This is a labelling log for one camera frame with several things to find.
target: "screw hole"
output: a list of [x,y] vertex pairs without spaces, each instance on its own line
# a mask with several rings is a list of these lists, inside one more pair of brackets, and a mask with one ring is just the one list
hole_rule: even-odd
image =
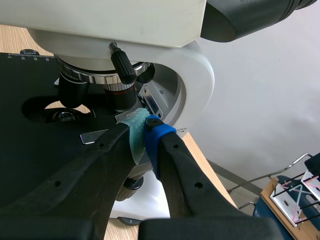
[[61,185],[61,181],[55,181],[54,182],[54,186],[57,188]]
[[194,184],[194,187],[200,189],[200,188],[202,188],[202,183],[197,182],[196,184]]

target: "black microscope stage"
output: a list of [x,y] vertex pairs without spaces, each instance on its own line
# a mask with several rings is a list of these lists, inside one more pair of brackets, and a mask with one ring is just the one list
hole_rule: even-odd
[[108,108],[98,84],[90,85],[84,102],[92,114],[52,122],[59,109],[45,108],[59,100],[54,85],[60,74],[57,61],[34,51],[21,53],[0,53],[0,207],[32,191],[87,149],[80,134],[117,123],[118,113]]

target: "wooden table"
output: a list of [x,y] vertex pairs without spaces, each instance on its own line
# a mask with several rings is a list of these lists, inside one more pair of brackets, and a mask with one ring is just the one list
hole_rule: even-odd
[[[23,49],[33,49],[41,55],[52,55],[52,53],[39,47],[25,28],[0,25],[0,53],[19,53]],[[213,185],[231,204],[236,206],[189,133],[183,137],[183,141]],[[104,239],[135,240],[137,236],[138,226],[126,226],[117,219],[111,219],[108,223]]]

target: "blue object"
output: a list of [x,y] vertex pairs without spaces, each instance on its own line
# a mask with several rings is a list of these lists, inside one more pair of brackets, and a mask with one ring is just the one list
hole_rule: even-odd
[[278,218],[274,215],[274,213],[270,210],[270,208],[267,206],[267,204],[263,201],[261,197],[258,198],[258,201],[255,204],[252,216],[256,218],[273,219],[276,225],[278,226],[283,239],[293,240],[293,237],[286,230],[286,228],[281,224],[281,222],[278,220]]
[[[147,119],[160,119],[155,115],[150,115]],[[144,125],[144,145],[146,153],[150,159],[150,162],[153,166],[153,172],[155,174],[156,179],[160,179],[159,171],[158,171],[158,142],[159,139],[168,133],[176,133],[176,129],[168,124],[162,124],[156,126],[152,129],[152,131],[147,131],[146,125]]]

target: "microscope body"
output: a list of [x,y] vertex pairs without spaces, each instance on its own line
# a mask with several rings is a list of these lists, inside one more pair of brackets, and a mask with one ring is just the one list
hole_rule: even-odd
[[[181,137],[209,103],[214,72],[195,42],[205,1],[29,0],[14,6],[14,15],[14,1],[2,2],[1,23],[26,27],[38,45],[73,67],[114,70],[109,45],[116,42],[133,65],[153,63],[156,72],[163,66],[174,71],[171,79],[164,74],[163,80],[150,81],[142,90],[146,88],[157,105],[153,114],[178,129]],[[30,15],[35,8],[43,11]]]

